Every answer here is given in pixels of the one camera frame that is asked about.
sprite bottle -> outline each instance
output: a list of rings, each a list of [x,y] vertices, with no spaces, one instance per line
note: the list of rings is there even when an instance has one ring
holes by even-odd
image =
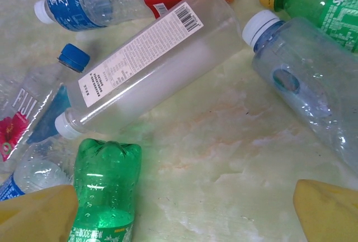
[[[274,11],[305,17],[343,47],[354,52],[358,44],[358,0],[260,0]]]
[[[142,149],[85,139],[74,165],[78,212],[70,242],[130,242]]]

marble surface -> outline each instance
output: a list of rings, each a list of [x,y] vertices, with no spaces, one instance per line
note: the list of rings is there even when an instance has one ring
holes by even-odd
[[[14,79],[54,62],[68,42],[95,64],[152,21],[75,33],[42,24],[36,1],[0,0],[0,68],[16,68]],[[243,20],[262,9],[258,0],[233,8]],[[297,180],[358,188],[252,70],[252,57],[245,46],[121,135],[88,135],[143,148],[133,241],[306,241],[292,202]]]

barcode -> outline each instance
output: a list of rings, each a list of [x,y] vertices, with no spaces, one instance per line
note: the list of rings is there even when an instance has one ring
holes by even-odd
[[[153,5],[155,9],[158,11],[160,16],[163,16],[165,13],[168,12],[167,7],[164,5],[164,3],[156,3]]]
[[[198,17],[196,17],[195,13],[188,4],[184,4],[179,9],[175,10],[175,14],[180,19],[181,23],[183,23],[188,32],[198,26],[201,26]]]

white label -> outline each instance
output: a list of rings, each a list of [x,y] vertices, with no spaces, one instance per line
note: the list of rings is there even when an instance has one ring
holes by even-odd
[[[111,93],[203,26],[186,2],[167,13],[78,81],[86,106]]]
[[[153,6],[158,11],[158,13],[161,17],[164,16],[168,12],[168,9],[164,3],[155,3]]]

blue label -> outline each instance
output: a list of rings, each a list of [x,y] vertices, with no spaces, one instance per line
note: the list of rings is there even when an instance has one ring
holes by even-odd
[[[57,22],[71,31],[102,28],[94,24],[84,13],[79,0],[47,0]]]
[[[13,174],[0,186],[0,201],[22,196],[25,193],[20,190],[13,180]]]
[[[48,137],[57,135],[58,132],[55,127],[55,120],[70,106],[71,105],[67,96],[66,87],[61,86],[49,108],[41,117],[40,121],[36,124],[34,131],[27,140],[27,143],[39,143]]]

